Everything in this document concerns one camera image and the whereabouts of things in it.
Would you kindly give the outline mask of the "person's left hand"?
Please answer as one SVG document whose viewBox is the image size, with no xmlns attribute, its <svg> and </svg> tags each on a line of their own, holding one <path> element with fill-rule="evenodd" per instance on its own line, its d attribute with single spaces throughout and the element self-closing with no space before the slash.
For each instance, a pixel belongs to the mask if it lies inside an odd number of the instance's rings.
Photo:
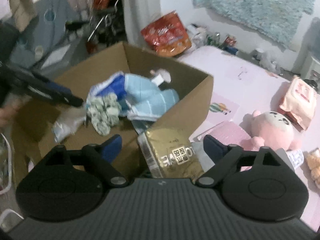
<svg viewBox="0 0 320 240">
<path fill-rule="evenodd" d="M 28 100 L 29 98 L 26 97 L 13 98 L 1 107 L 0 127 L 6 128 Z"/>
</svg>

